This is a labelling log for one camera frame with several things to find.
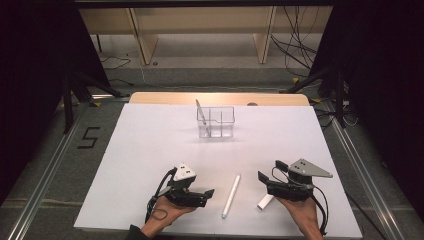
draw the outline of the metal track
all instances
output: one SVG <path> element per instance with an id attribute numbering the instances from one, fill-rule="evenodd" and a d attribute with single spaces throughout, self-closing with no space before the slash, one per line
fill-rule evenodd
<path id="1" fill-rule="evenodd" d="M 334 111 L 333 106 L 328 102 L 325 103 L 325 107 L 328 111 Z M 386 231 L 388 239 L 405 239 L 395 219 L 395 216 L 392 214 L 386 201 L 380 194 L 378 187 L 374 183 L 374 180 L 363 163 L 358 151 L 356 151 L 356 148 L 352 143 L 352 140 L 350 139 L 346 129 L 341 128 L 337 121 L 333 121 L 332 125 L 349 157 L 350 162 L 352 163 L 353 168 L 355 169 L 356 174 L 359 177 L 362 186 L 365 189 L 368 198 L 371 201 L 371 204 L 374 207 L 375 212 L 377 213 L 378 218 L 381 221 L 381 224 L 384 227 L 384 230 Z"/>
<path id="2" fill-rule="evenodd" d="M 62 159 L 69 148 L 70 142 L 74 137 L 75 131 L 78 128 L 81 117 L 84 115 L 85 111 L 88 109 L 88 103 L 82 103 L 77 108 L 75 114 L 75 121 L 71 129 L 67 134 L 64 134 L 58 147 L 56 148 L 55 153 L 53 154 L 50 163 L 48 164 L 46 170 L 43 173 L 40 181 L 37 184 L 34 192 L 29 198 L 26 206 L 22 210 L 18 219 L 16 220 L 11 233 L 9 234 L 8 240 L 17 240 L 23 239 L 26 232 L 31 225 L 32 220 L 37 213 L 37 210 L 40 206 L 41 201 L 43 200 L 47 190 L 49 189 L 50 183 L 52 182 L 57 169 L 59 168 Z"/>

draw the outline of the black sleeve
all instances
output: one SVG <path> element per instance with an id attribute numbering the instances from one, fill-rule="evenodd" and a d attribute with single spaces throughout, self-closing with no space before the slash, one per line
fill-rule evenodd
<path id="1" fill-rule="evenodd" d="M 140 228 L 131 225 L 125 240 L 150 240 L 144 233 L 140 231 Z"/>

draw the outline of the clear plastic container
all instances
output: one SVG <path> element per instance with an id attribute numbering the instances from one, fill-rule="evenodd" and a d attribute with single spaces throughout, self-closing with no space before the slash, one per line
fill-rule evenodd
<path id="1" fill-rule="evenodd" d="M 197 110 L 199 137 L 233 137 L 234 107 L 202 107 L 201 109 L 204 119 Z"/>

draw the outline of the white stylus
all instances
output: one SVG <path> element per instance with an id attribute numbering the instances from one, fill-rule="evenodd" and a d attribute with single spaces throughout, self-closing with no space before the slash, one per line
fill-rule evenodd
<path id="1" fill-rule="evenodd" d="M 222 211 L 222 218 L 227 217 L 228 211 L 230 210 L 231 203 L 233 202 L 234 195 L 237 190 L 237 186 L 240 182 L 241 174 L 237 174 L 236 180 L 234 181 L 233 188 L 231 189 L 230 196 L 228 196 L 227 203 L 225 204 L 224 211 Z"/>

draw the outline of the white tabletop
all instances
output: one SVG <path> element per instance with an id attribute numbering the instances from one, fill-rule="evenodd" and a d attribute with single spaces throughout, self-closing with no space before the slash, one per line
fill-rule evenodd
<path id="1" fill-rule="evenodd" d="M 235 106 L 233 138 L 199 138 L 194 105 L 126 104 L 75 223 L 86 230 L 142 226 L 146 204 L 166 172 L 181 162 L 196 174 L 193 192 L 215 189 L 205 208 L 183 215 L 164 232 L 172 235 L 302 236 L 287 210 L 266 194 L 257 172 L 271 176 L 275 160 L 304 158 L 334 177 L 313 178 L 326 194 L 327 237 L 359 239 L 358 224 L 312 107 Z M 236 175 L 234 201 L 221 218 Z M 325 207 L 322 195 L 315 196 Z M 318 211 L 319 223 L 321 213 Z"/>

